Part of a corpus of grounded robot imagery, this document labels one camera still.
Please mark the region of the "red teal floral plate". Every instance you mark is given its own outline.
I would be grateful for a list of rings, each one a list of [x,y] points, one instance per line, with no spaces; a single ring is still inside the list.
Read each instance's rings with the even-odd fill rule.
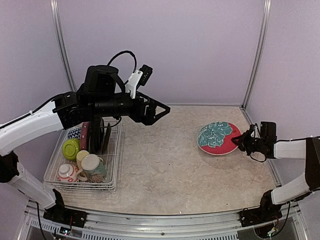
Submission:
[[[196,138],[198,147],[207,154],[223,156],[232,153],[238,146],[232,138],[239,137],[242,132],[234,124],[227,121],[215,121],[203,126]]]

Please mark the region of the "black striped rim plate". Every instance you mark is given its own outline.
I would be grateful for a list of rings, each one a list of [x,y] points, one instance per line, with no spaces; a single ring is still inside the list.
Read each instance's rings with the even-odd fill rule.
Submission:
[[[91,122],[89,152],[92,154],[98,153],[102,148],[104,127],[104,121],[101,117],[94,118]]]

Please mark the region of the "pink polka dot plate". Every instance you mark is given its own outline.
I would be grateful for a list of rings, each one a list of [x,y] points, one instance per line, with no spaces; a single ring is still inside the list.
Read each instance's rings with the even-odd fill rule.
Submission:
[[[83,122],[80,132],[80,150],[88,150],[90,142],[91,123],[89,121]]]

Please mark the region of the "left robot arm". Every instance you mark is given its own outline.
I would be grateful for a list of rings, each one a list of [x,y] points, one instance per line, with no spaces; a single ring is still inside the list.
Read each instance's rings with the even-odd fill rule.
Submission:
[[[51,97],[35,110],[0,126],[0,181],[35,200],[63,223],[70,218],[61,194],[29,175],[14,150],[43,135],[70,129],[103,117],[131,118],[151,126],[170,112],[170,107],[139,92],[152,75],[152,68],[134,67],[128,80],[110,63],[88,67],[77,91]]]

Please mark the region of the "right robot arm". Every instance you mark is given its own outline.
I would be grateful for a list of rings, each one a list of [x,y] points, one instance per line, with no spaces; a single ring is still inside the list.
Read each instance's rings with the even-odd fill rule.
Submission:
[[[303,199],[320,189],[320,138],[308,136],[298,139],[278,140],[276,131],[261,132],[255,136],[253,130],[247,130],[240,136],[233,137],[232,143],[249,157],[253,153],[262,154],[266,160],[298,164],[289,165],[291,178],[282,185],[264,193],[256,218],[266,222],[282,205]]]

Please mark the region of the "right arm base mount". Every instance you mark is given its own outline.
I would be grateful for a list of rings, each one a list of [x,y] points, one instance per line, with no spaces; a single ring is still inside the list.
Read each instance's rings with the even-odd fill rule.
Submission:
[[[281,212],[282,205],[273,204],[271,193],[272,190],[268,190],[262,195],[259,207],[251,209],[244,208],[239,212],[242,227],[267,223],[280,219],[283,216]]]

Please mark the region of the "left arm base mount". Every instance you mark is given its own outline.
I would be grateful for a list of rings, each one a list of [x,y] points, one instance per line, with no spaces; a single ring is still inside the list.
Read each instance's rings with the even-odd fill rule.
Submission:
[[[43,218],[70,227],[84,228],[88,213],[65,207],[61,193],[56,189],[53,189],[53,193],[55,196],[54,205],[44,210]]]

